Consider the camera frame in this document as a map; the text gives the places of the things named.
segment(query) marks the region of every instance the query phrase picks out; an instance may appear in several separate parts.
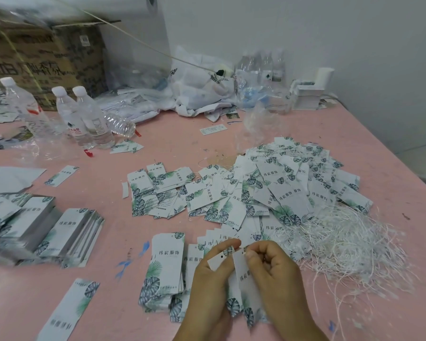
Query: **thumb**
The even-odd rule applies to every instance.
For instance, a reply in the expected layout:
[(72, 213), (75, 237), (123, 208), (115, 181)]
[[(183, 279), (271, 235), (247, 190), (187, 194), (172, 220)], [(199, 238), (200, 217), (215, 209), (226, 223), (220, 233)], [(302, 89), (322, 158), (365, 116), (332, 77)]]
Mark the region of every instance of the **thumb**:
[(215, 273), (216, 273), (218, 279), (221, 281), (221, 283), (225, 284), (226, 281), (229, 279), (229, 276), (232, 275), (234, 270), (235, 270), (235, 265), (233, 264), (232, 256), (228, 256), (221, 263), (219, 268), (216, 269)]
[(267, 281), (270, 278), (267, 270), (263, 266), (262, 260), (260, 259), (257, 252), (253, 250), (247, 250), (244, 254), (246, 262), (248, 263), (249, 270), (256, 281), (257, 286), (260, 290), (267, 286)]

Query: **white bottle cap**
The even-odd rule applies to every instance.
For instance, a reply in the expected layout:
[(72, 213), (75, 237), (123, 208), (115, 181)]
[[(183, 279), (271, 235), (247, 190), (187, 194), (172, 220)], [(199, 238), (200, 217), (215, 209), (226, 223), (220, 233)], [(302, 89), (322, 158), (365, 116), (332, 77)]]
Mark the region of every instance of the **white bottle cap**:
[(6, 78), (1, 78), (0, 82), (2, 83), (2, 85), (4, 85), (5, 87), (8, 86), (14, 86), (16, 85), (16, 82), (14, 81), (13, 78), (11, 78), (10, 76), (7, 76)]
[(84, 86), (73, 87), (73, 92), (76, 95), (76, 97), (83, 97), (87, 95), (87, 91), (85, 90)]
[(52, 93), (55, 95), (55, 97), (63, 97), (66, 95), (66, 90), (63, 86), (57, 86), (52, 88)]

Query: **white wall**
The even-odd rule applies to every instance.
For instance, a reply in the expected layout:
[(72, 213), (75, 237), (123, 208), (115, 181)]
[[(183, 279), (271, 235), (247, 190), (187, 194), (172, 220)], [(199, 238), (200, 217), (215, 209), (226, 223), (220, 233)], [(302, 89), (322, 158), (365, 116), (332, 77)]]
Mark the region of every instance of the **white wall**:
[[(120, 16), (159, 49), (238, 61), (243, 49), (284, 47), (289, 79), (335, 68), (331, 91), (393, 152), (426, 144), (426, 0), (158, 0), (152, 19), (130, 17), (133, 0), (75, 2)], [(116, 58), (169, 65), (112, 28), (103, 34)]]

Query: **hand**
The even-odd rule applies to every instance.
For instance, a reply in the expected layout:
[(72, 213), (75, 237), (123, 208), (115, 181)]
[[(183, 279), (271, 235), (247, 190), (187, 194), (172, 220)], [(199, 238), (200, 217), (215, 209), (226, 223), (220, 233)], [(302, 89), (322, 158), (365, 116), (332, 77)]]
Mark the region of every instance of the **hand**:
[(216, 271), (210, 269), (207, 261), (229, 246), (237, 249), (240, 245), (239, 239), (221, 242), (199, 263), (194, 273), (186, 315), (174, 341), (225, 340), (232, 326), (232, 318), (226, 308), (226, 287), (235, 266), (232, 256), (226, 258)]
[(247, 247), (249, 270), (259, 288), (263, 307), (284, 340), (326, 340), (307, 306), (300, 268), (273, 241)]

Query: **person's left hand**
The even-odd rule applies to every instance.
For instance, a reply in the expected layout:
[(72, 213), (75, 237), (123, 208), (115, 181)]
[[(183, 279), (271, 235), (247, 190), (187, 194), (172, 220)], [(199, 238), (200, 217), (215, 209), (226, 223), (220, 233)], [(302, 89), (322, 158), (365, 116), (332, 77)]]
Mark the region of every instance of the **person's left hand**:
[(235, 266), (232, 256), (226, 258), (216, 271), (210, 269), (207, 261), (229, 246), (237, 249), (240, 245), (239, 239), (221, 242), (199, 263), (194, 273), (186, 315), (174, 341), (225, 340), (232, 326), (232, 318), (226, 308), (226, 287)]

